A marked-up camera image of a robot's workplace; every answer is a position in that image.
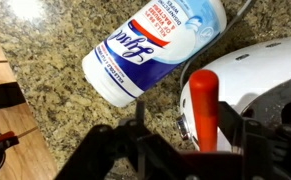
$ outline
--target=speckled countertop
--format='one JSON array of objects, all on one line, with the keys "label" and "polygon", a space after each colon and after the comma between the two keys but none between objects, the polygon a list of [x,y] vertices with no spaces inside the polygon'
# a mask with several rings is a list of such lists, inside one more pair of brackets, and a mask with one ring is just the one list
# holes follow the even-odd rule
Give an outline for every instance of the speckled countertop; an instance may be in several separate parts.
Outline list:
[{"label": "speckled countertop", "polygon": [[[86,82],[82,58],[148,0],[0,0],[0,42],[32,108],[51,153],[61,168],[88,130],[99,123],[116,126],[134,113],[107,103]],[[243,0],[222,0],[231,18]],[[291,36],[291,0],[259,0],[220,42],[204,53],[188,74],[239,48]],[[146,125],[177,149],[182,142],[178,116],[180,69],[140,99],[147,102]],[[111,177],[131,178],[119,162]]]}]

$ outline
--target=red handle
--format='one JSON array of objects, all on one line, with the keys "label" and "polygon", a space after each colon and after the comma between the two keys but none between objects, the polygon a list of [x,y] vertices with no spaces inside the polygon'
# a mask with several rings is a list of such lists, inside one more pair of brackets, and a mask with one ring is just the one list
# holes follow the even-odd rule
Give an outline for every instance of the red handle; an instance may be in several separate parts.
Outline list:
[{"label": "red handle", "polygon": [[218,77],[210,70],[198,70],[190,76],[189,87],[200,151],[216,151]]}]

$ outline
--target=lysol logo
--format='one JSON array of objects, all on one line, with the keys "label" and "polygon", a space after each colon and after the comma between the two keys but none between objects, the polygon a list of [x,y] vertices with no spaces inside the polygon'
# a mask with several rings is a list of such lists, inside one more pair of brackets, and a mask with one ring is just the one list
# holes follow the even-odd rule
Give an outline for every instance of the lysol logo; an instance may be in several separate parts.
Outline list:
[{"label": "lysol logo", "polygon": [[122,56],[125,58],[135,58],[138,56],[139,60],[137,61],[142,62],[144,61],[144,58],[142,56],[143,54],[152,54],[154,52],[154,49],[150,47],[141,46],[142,42],[145,42],[147,40],[147,38],[145,37],[132,39],[121,30],[117,34],[108,38],[108,40],[113,40],[113,39],[115,39],[116,41],[118,41],[120,44],[122,44],[128,49],[128,51],[122,54]]}]

